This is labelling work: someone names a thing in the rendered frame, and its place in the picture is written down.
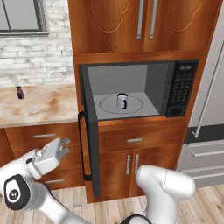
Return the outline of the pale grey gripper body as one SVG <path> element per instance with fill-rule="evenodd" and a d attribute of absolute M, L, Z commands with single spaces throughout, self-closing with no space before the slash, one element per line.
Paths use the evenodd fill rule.
<path fill-rule="evenodd" d="M 59 154 L 62 147 L 63 144 L 61 139 L 56 138 L 55 140 L 45 145 L 42 150 L 37 152 L 34 164 L 38 168 L 38 171 L 41 175 L 45 175 L 59 166 Z"/>

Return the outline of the dark grey microwave door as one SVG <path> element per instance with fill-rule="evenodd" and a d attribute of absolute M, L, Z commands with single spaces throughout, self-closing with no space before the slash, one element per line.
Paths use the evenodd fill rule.
<path fill-rule="evenodd" d="M 82 81 L 82 100 L 84 110 L 78 114 L 78 124 L 81 124 L 81 118 L 85 118 L 87 131 L 87 145 L 90 160 L 91 174 L 83 174 L 86 181 L 91 181 L 93 186 L 93 195 L 100 197 L 100 166 L 99 166 L 99 148 L 98 148 L 98 119 L 95 111 L 95 103 L 90 79 L 88 77 L 88 66 L 80 65 L 80 80 Z"/>

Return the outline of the grey microwave turntable plate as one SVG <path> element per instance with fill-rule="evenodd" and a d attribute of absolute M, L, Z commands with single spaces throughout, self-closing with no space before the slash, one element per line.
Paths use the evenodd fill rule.
<path fill-rule="evenodd" d="M 144 103 L 135 96 L 128 95 L 127 108 L 117 107 L 117 95 L 111 95 L 102 99 L 99 103 L 102 110 L 112 114 L 131 114 L 140 110 Z"/>

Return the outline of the black microwave oven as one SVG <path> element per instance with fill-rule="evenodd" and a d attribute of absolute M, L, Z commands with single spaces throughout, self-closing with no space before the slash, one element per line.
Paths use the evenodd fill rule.
<path fill-rule="evenodd" d="M 97 119 L 106 121 L 148 116 L 184 116 L 198 61 L 191 59 L 83 65 L 87 65 Z M 99 103 L 102 99 L 120 93 L 137 97 L 143 102 L 143 107 L 131 114 L 112 114 L 101 109 Z"/>

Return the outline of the wooden drawer front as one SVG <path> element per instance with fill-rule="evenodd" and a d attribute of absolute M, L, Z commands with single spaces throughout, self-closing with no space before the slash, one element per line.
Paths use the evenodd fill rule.
<path fill-rule="evenodd" d="M 80 148 L 79 128 L 77 122 L 64 122 L 55 124 L 43 124 L 34 126 L 6 128 L 6 135 L 13 151 L 41 149 L 52 140 L 70 138 L 71 145 Z M 54 137 L 33 138 L 33 135 L 56 133 Z"/>
<path fill-rule="evenodd" d="M 185 129 L 184 124 L 165 125 L 158 128 L 125 129 L 99 134 L 99 151 L 121 151 L 179 144 Z M 142 142 L 127 143 L 128 139 L 142 138 Z"/>
<path fill-rule="evenodd" d="M 70 152 L 60 160 L 59 166 L 44 175 L 38 182 L 44 183 L 44 180 L 51 179 L 65 180 L 65 182 L 57 184 L 46 184 L 51 190 L 85 185 L 82 174 L 81 152 L 78 145 L 71 145 Z"/>

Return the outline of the plain wooden cupboard door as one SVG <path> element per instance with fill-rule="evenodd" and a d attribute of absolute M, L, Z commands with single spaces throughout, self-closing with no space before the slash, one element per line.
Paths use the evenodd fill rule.
<path fill-rule="evenodd" d="M 174 170 L 179 154 L 179 145 L 168 145 L 156 148 L 145 148 L 133 150 L 133 161 L 129 186 L 129 196 L 141 196 L 144 192 L 137 185 L 135 174 L 136 155 L 139 154 L 138 167 L 141 165 L 156 165 Z"/>
<path fill-rule="evenodd" d="M 130 155 L 129 175 L 126 175 Z M 100 199 L 127 198 L 130 189 L 132 150 L 117 150 L 100 154 Z"/>

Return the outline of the small purple bottle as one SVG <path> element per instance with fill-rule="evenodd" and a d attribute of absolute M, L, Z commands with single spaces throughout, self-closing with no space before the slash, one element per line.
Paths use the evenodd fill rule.
<path fill-rule="evenodd" d="M 23 92 L 23 90 L 21 89 L 20 86 L 17 86 L 17 97 L 18 97 L 18 99 L 24 99 L 25 98 L 24 92 Z"/>

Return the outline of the carved wooden cupboard door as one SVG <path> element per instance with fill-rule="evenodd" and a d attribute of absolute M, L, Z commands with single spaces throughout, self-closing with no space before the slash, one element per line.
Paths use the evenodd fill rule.
<path fill-rule="evenodd" d="M 139 0 L 68 0 L 73 53 L 136 53 Z"/>
<path fill-rule="evenodd" d="M 145 52 L 205 51 L 222 0 L 157 0 L 154 38 L 149 39 L 153 0 L 147 0 Z"/>

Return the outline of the grey framed window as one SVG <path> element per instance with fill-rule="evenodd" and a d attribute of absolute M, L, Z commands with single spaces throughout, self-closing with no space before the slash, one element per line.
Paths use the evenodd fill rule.
<path fill-rule="evenodd" d="M 48 34 L 46 0 L 0 0 L 0 37 Z"/>

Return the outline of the stainless steel fridge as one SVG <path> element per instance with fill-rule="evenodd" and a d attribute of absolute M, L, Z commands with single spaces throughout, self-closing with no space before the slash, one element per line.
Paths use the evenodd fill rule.
<path fill-rule="evenodd" d="M 207 97 L 214 69 L 224 40 L 224 0 L 220 8 L 217 25 L 206 59 L 196 101 L 193 106 L 191 119 L 185 135 L 177 170 L 191 177 L 224 172 L 224 154 L 194 157 L 195 153 L 209 151 L 224 151 L 224 58 L 221 62 L 218 77 L 213 87 L 205 117 L 198 138 L 193 132 L 197 129 L 200 114 Z M 216 186 L 224 184 L 224 176 L 195 179 L 197 187 Z"/>

